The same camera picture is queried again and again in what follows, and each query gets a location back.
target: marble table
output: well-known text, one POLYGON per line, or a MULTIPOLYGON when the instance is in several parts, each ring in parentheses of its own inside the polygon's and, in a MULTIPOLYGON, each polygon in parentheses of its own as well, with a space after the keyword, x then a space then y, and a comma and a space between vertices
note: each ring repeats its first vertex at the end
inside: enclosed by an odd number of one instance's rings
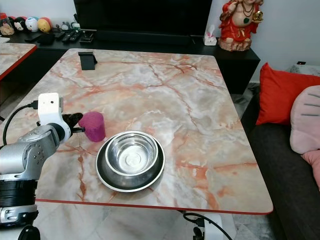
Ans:
MULTIPOLYGON (((160 179, 133 193, 104 186, 95 157, 104 141, 74 134, 43 166, 37 200, 265 215, 273 210, 265 182, 214 57, 69 49, 19 104, 46 92, 64 97, 64 113, 103 113, 106 138, 128 130, 153 135, 164 148, 160 179), (78 52, 94 52, 81 70, 78 52)), ((36 126, 19 112, 7 141, 36 126)))
POLYGON ((0 81, 37 49, 35 44, 0 44, 0 81))

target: pink cup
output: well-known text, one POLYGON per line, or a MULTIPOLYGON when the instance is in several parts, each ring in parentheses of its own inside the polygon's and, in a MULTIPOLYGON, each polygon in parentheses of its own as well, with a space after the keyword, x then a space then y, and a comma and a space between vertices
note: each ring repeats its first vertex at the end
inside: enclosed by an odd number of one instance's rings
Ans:
POLYGON ((85 135, 93 142, 100 142, 106 137, 104 116, 100 112, 85 113, 79 126, 85 128, 85 135))

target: black phone holder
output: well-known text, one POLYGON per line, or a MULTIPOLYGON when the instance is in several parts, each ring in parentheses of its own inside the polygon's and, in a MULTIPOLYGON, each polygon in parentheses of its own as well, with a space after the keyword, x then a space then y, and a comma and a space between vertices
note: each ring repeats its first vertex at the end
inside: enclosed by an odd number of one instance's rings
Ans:
POLYGON ((80 57, 82 70, 95 70, 97 60, 92 51, 78 52, 78 55, 80 57))

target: black cabinet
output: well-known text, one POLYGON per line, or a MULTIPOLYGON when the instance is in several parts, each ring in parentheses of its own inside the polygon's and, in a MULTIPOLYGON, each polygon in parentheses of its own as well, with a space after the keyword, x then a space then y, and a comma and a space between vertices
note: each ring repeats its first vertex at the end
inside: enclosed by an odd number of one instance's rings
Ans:
MULTIPOLYGON (((27 33, 19 32, 10 36, 9 43, 25 43, 26 38, 27 33)), ((90 44, 80 44, 79 42, 63 43, 55 40, 52 45, 40 45, 35 42, 37 50, 3 80, 14 81, 19 79, 26 82, 38 82, 58 59, 71 48, 196 54, 214 56, 229 92, 231 94, 243 94, 260 62, 255 52, 252 49, 243 52, 229 52, 221 49, 219 46, 205 46, 201 37, 192 37, 192 39, 193 41, 190 41, 188 45, 97 40, 94 40, 90 44)))

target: red table trim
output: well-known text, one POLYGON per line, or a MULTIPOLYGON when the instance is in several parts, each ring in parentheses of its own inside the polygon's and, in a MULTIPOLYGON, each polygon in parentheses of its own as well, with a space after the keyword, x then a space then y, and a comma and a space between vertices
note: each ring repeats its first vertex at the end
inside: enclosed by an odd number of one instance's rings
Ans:
POLYGON ((181 207, 169 207, 169 206, 148 206, 148 205, 100 203, 100 202, 86 202, 86 201, 64 201, 64 200, 49 200, 49 199, 36 199, 36 201, 45 202, 45 203, 59 203, 59 204, 83 204, 83 205, 98 205, 98 206, 109 206, 109 207, 164 209, 164 210, 178 210, 178 211, 192 211, 192 212, 208 212, 208 213, 210 212, 210 213, 220 213, 220 214, 268 215, 274 211, 274 207, 270 212, 243 212, 243 211, 221 211, 221 210, 197 209, 197 208, 181 208, 181 207))
POLYGON ((5 70, 0 75, 0 81, 8 75, 16 66, 18 66, 23 60, 25 60, 27 57, 29 57, 35 50, 37 49, 37 46, 35 45, 33 48, 31 48, 25 55, 23 55, 18 61, 16 61, 14 64, 12 64, 7 70, 5 70))

